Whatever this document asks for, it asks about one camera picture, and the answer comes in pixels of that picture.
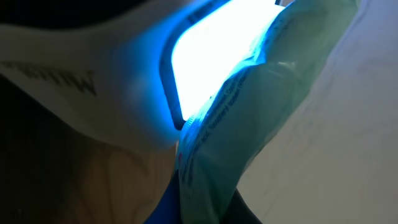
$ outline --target light panel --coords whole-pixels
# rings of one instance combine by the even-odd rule
[[[274,1],[232,0],[181,35],[172,66],[184,120],[220,89],[281,10]]]

